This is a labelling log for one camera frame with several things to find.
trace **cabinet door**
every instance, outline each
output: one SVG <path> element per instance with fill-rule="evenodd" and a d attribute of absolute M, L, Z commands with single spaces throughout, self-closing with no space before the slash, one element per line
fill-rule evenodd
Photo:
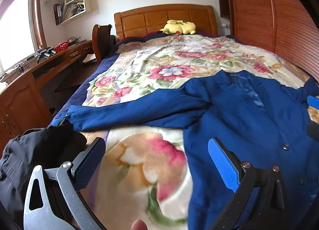
<path fill-rule="evenodd" d="M 46 127 L 52 120 L 32 74 L 25 74 L 9 85 L 1 94 L 0 107 L 16 135 L 31 128 Z"/>
<path fill-rule="evenodd" d="M 15 135 L 7 121 L 4 119 L 3 115 L 0 113 L 0 157 L 2 156 L 2 152 L 8 141 L 14 138 Z"/>

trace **jacket sleeve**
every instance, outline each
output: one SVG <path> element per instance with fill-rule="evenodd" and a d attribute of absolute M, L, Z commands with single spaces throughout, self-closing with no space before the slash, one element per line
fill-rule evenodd
<path fill-rule="evenodd" d="M 308 96 L 319 95 L 319 87 L 313 77 L 310 77 L 303 87 L 294 89 L 281 85 L 281 90 L 284 91 L 291 100 L 299 103 L 306 102 Z"/>
<path fill-rule="evenodd" d="M 137 100 L 115 105 L 70 106 L 67 113 L 54 118 L 51 124 L 57 125 L 61 118 L 67 118 L 76 131 L 131 124 L 186 128 L 209 106 L 210 102 L 187 95 L 183 87 L 158 89 Z"/>

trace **paper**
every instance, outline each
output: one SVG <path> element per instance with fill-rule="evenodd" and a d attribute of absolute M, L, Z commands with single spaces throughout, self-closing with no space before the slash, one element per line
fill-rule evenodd
<path fill-rule="evenodd" d="M 89 61 L 92 61 L 96 59 L 95 54 L 88 54 L 86 58 L 82 61 L 83 63 L 88 63 Z"/>
<path fill-rule="evenodd" d="M 4 91 L 4 89 L 8 86 L 6 82 L 0 82 L 0 92 Z"/>

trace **cabinet handle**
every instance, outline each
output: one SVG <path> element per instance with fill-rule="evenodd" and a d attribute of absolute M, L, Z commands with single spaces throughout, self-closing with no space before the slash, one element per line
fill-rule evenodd
<path fill-rule="evenodd" d="M 10 132 L 9 129 L 7 128 L 7 125 L 5 124 L 4 121 L 2 121 L 2 124 L 4 125 L 4 127 L 6 128 L 6 130 L 8 131 L 8 133 L 11 134 L 11 132 Z"/>
<path fill-rule="evenodd" d="M 15 128 L 16 126 L 14 125 L 14 123 L 12 122 L 12 120 L 10 119 L 9 115 L 6 115 L 6 117 L 9 119 L 10 123 L 12 124 L 13 128 Z"/>
<path fill-rule="evenodd" d="M 74 52 L 73 54 L 70 54 L 71 57 L 76 56 L 79 53 L 79 51 Z"/>

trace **metal screw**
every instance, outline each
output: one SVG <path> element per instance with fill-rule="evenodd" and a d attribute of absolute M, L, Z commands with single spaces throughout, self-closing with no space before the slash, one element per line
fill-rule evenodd
<path fill-rule="evenodd" d="M 38 171 L 40 171 L 41 170 L 41 165 L 37 165 L 37 166 L 35 166 L 35 168 L 33 169 L 33 171 L 34 172 L 38 172 Z"/>
<path fill-rule="evenodd" d="M 242 162 L 242 166 L 246 169 L 249 169 L 251 167 L 251 164 L 249 162 Z"/>
<path fill-rule="evenodd" d="M 71 166 L 71 162 L 65 162 L 62 166 L 63 168 L 69 168 Z"/>
<path fill-rule="evenodd" d="M 282 146 L 282 148 L 283 148 L 285 151 L 289 151 L 289 150 L 290 150 L 289 144 L 284 144 L 284 145 Z"/>
<path fill-rule="evenodd" d="M 279 167 L 276 165 L 272 166 L 272 170 L 277 173 L 279 171 Z"/>

